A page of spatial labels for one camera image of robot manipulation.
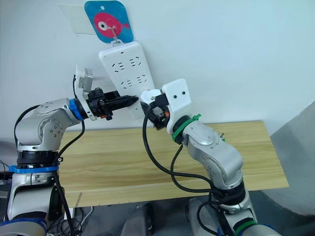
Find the wooden table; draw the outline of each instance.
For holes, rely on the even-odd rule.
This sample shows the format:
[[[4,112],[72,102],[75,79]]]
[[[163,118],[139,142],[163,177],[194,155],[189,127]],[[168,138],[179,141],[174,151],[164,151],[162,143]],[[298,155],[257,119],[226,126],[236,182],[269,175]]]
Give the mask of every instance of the wooden table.
[[[241,153],[244,182],[249,190],[288,187],[283,169],[264,123],[238,122],[212,124],[224,132],[226,142]],[[78,135],[67,132],[63,145]],[[156,159],[170,166],[178,145],[166,130],[148,128],[148,140]],[[141,128],[87,131],[63,155],[60,177],[70,207],[111,205],[196,196],[178,189],[171,177],[148,158]],[[175,171],[206,175],[205,170],[183,149]],[[191,188],[208,188],[199,179],[179,177]]]

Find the fish logo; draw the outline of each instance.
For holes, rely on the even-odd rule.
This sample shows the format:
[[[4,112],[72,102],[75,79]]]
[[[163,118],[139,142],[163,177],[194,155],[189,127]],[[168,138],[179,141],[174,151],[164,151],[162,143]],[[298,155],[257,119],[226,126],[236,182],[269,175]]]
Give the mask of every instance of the fish logo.
[[[94,25],[102,35],[108,38],[114,37],[111,28],[115,30],[116,35],[119,35],[124,27],[130,28],[128,23],[122,24],[114,16],[105,12],[95,15]]]

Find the power strip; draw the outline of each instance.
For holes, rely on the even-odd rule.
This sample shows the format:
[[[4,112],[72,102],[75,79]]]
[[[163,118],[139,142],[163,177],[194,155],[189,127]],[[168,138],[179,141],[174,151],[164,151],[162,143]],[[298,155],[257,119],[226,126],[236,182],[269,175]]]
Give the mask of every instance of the power strip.
[[[138,42],[120,44],[99,52],[98,57],[120,96],[138,96],[154,89],[143,49]],[[134,119],[143,117],[140,101],[128,107]]]

